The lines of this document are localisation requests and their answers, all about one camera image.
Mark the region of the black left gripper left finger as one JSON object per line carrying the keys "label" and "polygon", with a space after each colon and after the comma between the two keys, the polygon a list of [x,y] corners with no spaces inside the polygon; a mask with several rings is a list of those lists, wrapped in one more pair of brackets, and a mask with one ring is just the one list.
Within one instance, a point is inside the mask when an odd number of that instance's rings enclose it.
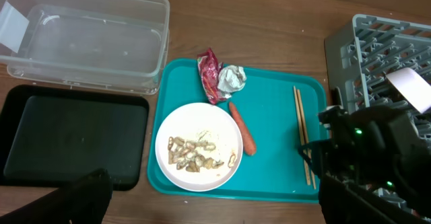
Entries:
{"label": "black left gripper left finger", "polygon": [[2,223],[101,223],[113,183],[98,169],[1,217]]}

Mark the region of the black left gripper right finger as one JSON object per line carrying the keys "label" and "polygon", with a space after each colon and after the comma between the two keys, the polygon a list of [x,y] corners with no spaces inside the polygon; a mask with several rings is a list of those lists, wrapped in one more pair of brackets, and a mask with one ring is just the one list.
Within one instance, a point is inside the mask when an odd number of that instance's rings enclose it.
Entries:
{"label": "black left gripper right finger", "polygon": [[352,183],[321,178],[319,204],[327,224],[427,224],[377,195]]}

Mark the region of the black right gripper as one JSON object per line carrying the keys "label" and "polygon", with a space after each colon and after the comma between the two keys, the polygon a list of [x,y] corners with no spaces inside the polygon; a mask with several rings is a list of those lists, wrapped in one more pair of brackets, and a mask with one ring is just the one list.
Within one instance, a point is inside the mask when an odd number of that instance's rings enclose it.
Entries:
{"label": "black right gripper", "polygon": [[299,146],[298,154],[322,184],[362,184],[364,111],[357,110],[350,114],[334,106],[319,113],[318,117],[319,122],[331,130],[331,137]]}

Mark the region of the wooden chopstick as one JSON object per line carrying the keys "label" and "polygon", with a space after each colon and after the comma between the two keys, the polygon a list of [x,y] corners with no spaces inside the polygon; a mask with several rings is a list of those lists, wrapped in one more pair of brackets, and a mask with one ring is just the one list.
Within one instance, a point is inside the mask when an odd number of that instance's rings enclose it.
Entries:
{"label": "wooden chopstick", "polygon": [[[304,143],[304,133],[303,133],[303,129],[302,129],[302,118],[300,115],[299,101],[298,101],[296,86],[293,86],[293,91],[294,91],[294,100],[295,100],[296,115],[297,115],[297,121],[298,121],[298,130],[299,130],[299,135],[300,135],[300,147],[301,147],[305,143]],[[308,186],[310,186],[311,185],[311,179],[310,179],[308,164],[305,160],[303,160],[303,164],[304,164],[306,183]]]}
{"label": "wooden chopstick", "polygon": [[[298,104],[299,104],[299,110],[300,110],[300,118],[301,118],[301,122],[302,122],[302,133],[304,136],[304,144],[307,145],[309,143],[308,140],[308,132],[307,132],[307,127],[306,127],[306,119],[305,119],[305,115],[304,115],[304,108],[303,108],[303,103],[302,103],[302,97],[301,97],[301,93],[300,90],[297,89],[296,90],[296,94],[297,94],[297,98],[298,98]],[[316,180],[315,180],[315,174],[312,171],[311,168],[309,168],[310,170],[310,177],[311,177],[311,183],[312,183],[312,187],[316,190],[317,189],[317,185],[316,185]]]}

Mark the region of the pink bowl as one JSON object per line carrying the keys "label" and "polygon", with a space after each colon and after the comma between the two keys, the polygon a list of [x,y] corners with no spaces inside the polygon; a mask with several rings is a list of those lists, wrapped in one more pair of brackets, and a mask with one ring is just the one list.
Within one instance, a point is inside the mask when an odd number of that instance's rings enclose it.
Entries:
{"label": "pink bowl", "polygon": [[413,69],[389,73],[387,79],[418,112],[430,109],[430,85]]}

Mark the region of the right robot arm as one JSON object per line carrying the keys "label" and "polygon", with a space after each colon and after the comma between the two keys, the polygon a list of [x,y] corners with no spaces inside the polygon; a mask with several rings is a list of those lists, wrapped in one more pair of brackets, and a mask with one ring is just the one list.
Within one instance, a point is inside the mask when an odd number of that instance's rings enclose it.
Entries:
{"label": "right robot arm", "polygon": [[319,177],[326,223],[423,223],[430,216],[430,150],[407,114],[373,106],[319,113],[331,138],[298,147]]}

